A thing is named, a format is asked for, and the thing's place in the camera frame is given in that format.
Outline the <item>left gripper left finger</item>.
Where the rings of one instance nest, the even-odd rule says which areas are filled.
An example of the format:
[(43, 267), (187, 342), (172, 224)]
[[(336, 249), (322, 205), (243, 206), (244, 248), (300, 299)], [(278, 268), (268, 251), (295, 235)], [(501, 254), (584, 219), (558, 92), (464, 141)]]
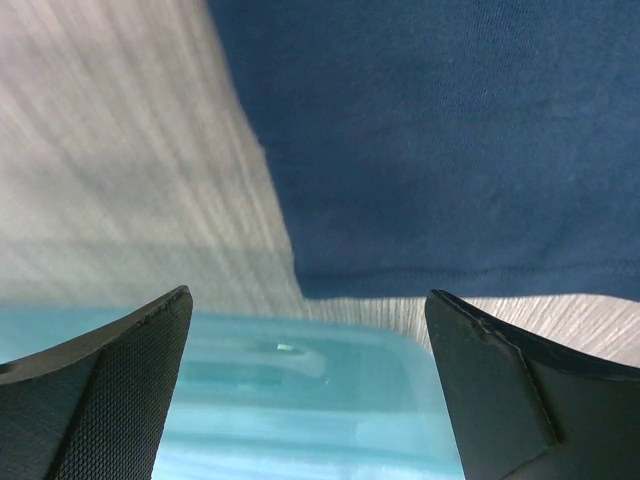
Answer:
[(1, 476), (149, 479), (193, 309), (180, 286), (1, 366)]

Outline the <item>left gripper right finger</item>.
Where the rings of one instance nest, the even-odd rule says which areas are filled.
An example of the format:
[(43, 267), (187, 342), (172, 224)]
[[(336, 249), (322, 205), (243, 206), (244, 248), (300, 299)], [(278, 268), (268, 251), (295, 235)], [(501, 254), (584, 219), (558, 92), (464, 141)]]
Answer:
[(501, 321), (442, 290), (425, 317), (468, 479), (639, 476), (639, 370)]

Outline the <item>navy blue t shirt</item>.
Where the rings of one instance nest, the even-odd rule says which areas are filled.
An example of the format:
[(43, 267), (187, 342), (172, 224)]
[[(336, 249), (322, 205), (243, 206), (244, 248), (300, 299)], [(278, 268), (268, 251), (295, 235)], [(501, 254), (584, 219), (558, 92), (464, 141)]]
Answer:
[(635, 1), (212, 1), (304, 296), (639, 296)]

